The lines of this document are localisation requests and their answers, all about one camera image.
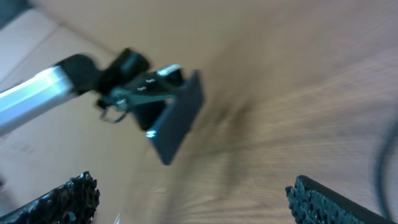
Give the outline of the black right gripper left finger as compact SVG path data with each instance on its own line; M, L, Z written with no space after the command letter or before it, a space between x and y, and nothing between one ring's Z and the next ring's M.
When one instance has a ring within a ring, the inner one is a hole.
M1 217L1 224L91 224L100 204L97 180L88 171Z

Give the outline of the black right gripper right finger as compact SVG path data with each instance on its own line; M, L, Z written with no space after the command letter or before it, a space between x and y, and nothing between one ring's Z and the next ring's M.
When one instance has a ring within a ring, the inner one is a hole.
M394 224L305 175L297 176L285 192L299 224Z

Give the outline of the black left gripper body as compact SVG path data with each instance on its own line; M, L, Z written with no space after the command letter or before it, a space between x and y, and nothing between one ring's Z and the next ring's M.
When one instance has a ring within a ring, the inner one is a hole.
M150 71L149 61L140 53L125 48L104 70L96 91L100 119L119 123L131 114L139 127L147 131L166 107L174 86Z

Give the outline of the Samsung Galaxy smartphone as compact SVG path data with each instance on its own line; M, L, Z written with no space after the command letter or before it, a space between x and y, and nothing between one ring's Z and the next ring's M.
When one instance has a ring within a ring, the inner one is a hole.
M167 166L172 163L203 104L198 70L183 84L181 91L146 131L147 139Z

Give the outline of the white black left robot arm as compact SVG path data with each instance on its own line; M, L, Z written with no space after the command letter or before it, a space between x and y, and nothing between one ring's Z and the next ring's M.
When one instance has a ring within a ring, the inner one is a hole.
M124 114L132 108L132 91L122 87L150 69L149 61L129 48L122 50L105 70L87 55L75 54L1 92L1 135L8 134L41 114L89 91L106 118L109 107Z

